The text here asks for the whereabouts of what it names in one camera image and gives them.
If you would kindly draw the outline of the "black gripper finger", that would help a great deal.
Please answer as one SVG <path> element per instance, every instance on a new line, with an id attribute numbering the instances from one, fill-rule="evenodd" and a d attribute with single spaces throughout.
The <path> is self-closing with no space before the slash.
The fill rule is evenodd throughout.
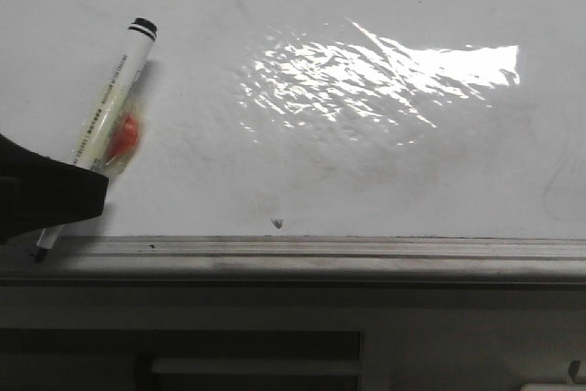
<path id="1" fill-rule="evenodd" d="M 103 213 L 109 179 L 1 137 L 1 242 Z"/>

